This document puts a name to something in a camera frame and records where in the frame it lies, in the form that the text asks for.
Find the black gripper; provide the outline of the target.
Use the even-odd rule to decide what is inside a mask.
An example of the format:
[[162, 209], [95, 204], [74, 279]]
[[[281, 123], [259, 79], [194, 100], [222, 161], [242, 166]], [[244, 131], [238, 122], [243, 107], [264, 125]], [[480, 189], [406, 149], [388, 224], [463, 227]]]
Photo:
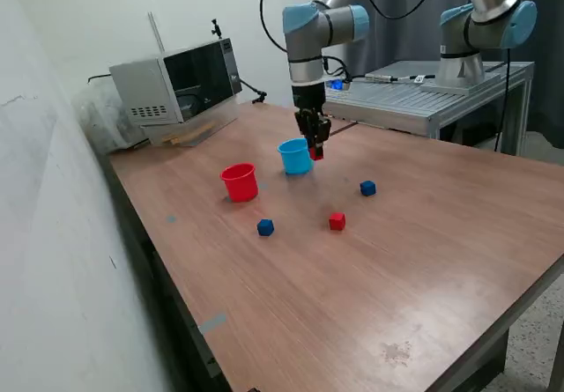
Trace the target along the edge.
[[312, 85], [292, 85], [294, 113], [301, 134], [306, 138], [309, 150], [315, 148], [315, 156], [323, 157], [323, 144], [328, 140], [331, 121], [324, 116], [324, 82]]

